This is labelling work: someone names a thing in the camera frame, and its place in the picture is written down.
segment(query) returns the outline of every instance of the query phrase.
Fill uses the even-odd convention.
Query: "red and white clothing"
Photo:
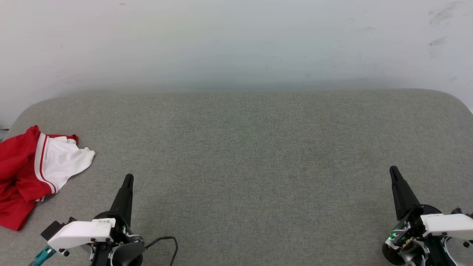
[[[87,169],[95,152],[76,135],[45,135],[38,126],[0,143],[0,226],[19,231],[36,201]]]

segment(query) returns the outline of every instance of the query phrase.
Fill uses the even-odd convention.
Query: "black cable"
[[[174,250],[173,259],[171,259],[171,264],[169,264],[169,266],[172,266],[173,263],[174,263],[174,259],[176,258],[176,254],[177,254],[177,240],[176,240],[175,237],[160,237],[160,238],[157,238],[156,240],[154,240],[153,242],[151,242],[147,246],[145,246],[145,249],[147,250],[149,247],[151,247],[152,245],[156,244],[158,241],[163,240],[163,239],[172,239],[172,240],[174,240],[174,244],[176,245],[176,249]]]

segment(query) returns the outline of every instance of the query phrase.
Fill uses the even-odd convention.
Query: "label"
[[[109,222],[112,224],[112,228],[115,227],[115,218],[102,218],[102,219],[93,219],[93,222]]]

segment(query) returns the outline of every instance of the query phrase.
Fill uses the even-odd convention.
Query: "gray fabric surface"
[[[1,265],[27,265],[52,221],[108,210],[127,173],[133,232],[176,236],[176,266],[388,265],[391,165],[421,203],[473,211],[473,116],[435,91],[76,96],[30,107],[9,136],[35,124],[77,134],[96,158],[22,231],[0,228]],[[144,265],[169,265],[173,251],[160,242]],[[89,262],[77,249],[44,265]]]
[[[0,129],[0,142],[7,136],[8,131]]]

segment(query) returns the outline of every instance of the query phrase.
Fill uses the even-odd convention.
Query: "robotic arm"
[[[143,237],[132,233],[132,200],[133,175],[128,174],[109,211],[100,213],[91,222],[70,217],[67,224],[51,223],[41,233],[48,246],[30,265],[39,266],[56,252],[67,257],[70,254],[68,249],[80,246],[90,254],[92,266],[140,266],[145,250],[162,239],[173,239],[176,248],[172,265],[178,248],[174,237],[158,238],[145,246]]]
[[[449,215],[420,204],[396,166],[391,173],[397,220],[382,246],[385,258],[394,265],[457,266],[447,249],[450,238],[473,243],[473,219],[456,208]]]

